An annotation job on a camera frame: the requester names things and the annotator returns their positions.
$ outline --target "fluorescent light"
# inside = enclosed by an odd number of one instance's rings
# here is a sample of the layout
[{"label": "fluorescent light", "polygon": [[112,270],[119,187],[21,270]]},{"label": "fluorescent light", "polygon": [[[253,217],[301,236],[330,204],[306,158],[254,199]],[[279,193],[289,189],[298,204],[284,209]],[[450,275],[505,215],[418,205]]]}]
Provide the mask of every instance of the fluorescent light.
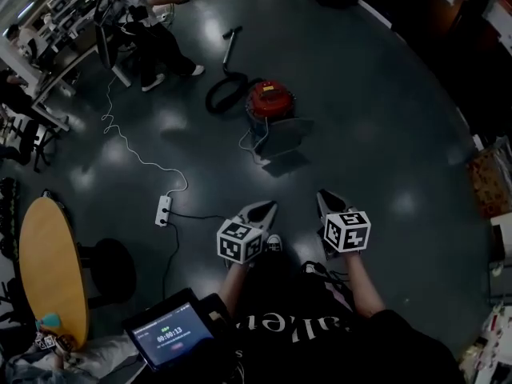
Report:
[{"label": "fluorescent light", "polygon": [[25,7],[25,9],[20,14],[18,14],[18,18],[23,17],[25,15],[25,13],[32,8],[33,5],[34,5],[34,2],[29,4],[27,7]]}]

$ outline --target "round wooden table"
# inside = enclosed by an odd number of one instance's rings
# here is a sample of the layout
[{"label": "round wooden table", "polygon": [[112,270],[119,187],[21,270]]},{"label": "round wooden table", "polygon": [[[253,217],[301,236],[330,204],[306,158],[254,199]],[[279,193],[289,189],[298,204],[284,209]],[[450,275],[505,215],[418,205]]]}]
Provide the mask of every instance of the round wooden table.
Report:
[{"label": "round wooden table", "polygon": [[19,241],[23,289],[37,319],[56,313],[61,329],[82,347],[89,330],[89,308],[82,264],[66,216],[50,198],[36,199],[23,219]]}]

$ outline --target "desk leg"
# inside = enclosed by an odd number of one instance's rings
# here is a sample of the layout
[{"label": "desk leg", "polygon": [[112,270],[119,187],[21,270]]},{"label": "desk leg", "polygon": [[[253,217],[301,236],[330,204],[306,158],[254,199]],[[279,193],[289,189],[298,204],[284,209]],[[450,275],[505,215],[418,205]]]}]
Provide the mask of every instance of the desk leg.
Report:
[{"label": "desk leg", "polygon": [[56,119],[56,117],[54,117],[52,114],[49,114],[43,108],[41,108],[40,105],[39,105],[39,102],[35,102],[34,104],[32,104],[32,109],[34,111],[39,112],[44,118],[46,118],[48,121],[52,122],[53,124],[55,124],[59,128],[63,129],[64,131],[69,131],[70,130],[70,126],[69,125],[64,124],[61,120]]},{"label": "desk leg", "polygon": [[127,76],[125,76],[125,74],[121,71],[121,69],[118,66],[113,66],[112,71],[114,72],[114,74],[118,76],[118,78],[125,86],[131,86],[130,79]]},{"label": "desk leg", "polygon": [[68,84],[67,82],[65,82],[64,80],[61,80],[58,82],[59,85],[64,89],[64,90],[67,90],[70,92],[71,95],[75,95],[77,93],[76,89],[73,88],[73,86],[71,86],[70,84]]}]

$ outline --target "cube with fiducial markers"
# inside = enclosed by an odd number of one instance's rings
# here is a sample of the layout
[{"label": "cube with fiducial markers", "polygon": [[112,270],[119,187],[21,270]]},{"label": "cube with fiducial markers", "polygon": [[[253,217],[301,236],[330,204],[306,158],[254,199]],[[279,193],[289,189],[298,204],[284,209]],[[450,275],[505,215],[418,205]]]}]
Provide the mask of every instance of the cube with fiducial markers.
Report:
[{"label": "cube with fiducial markers", "polygon": [[365,212],[328,214],[323,238],[338,252],[363,250],[368,244],[370,228]]},{"label": "cube with fiducial markers", "polygon": [[263,252],[263,230],[225,220],[217,232],[217,255],[243,264]]}]

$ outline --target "shiny floor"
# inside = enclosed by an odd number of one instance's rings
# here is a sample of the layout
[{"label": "shiny floor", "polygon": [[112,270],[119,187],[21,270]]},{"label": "shiny floor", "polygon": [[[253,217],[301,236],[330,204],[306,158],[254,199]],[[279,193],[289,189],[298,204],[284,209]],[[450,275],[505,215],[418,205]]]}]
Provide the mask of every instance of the shiny floor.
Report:
[{"label": "shiny floor", "polygon": [[[297,96],[297,115],[314,131],[298,152],[256,165],[238,148],[247,129],[242,107],[206,112],[207,90],[222,78],[222,34],[243,25],[232,70],[277,79]],[[489,228],[478,216],[464,161],[471,138],[452,101],[410,48],[360,6],[337,11],[315,0],[192,0],[172,25],[184,54],[206,66],[198,78],[169,76],[144,94],[111,86],[112,115],[143,160],[180,169],[186,192],[173,210],[234,215],[274,199],[274,225],[301,261],[324,260],[315,232],[315,192],[347,196],[372,221],[364,261],[388,306],[458,353],[488,311]],[[22,183],[21,213],[44,188],[68,207],[77,241],[116,238],[132,254],[138,288],[127,303],[90,312],[91,337],[121,331],[120,321],[161,300],[172,228],[154,224],[160,195],[180,187],[175,173],[142,166],[108,121],[112,73],[96,55],[80,66],[78,94],[49,104],[70,115],[52,166],[36,174],[9,161],[2,176]],[[202,297],[218,290],[226,269],[216,255],[218,220],[172,218],[181,249],[166,280]],[[332,269],[341,261],[329,262]]]}]

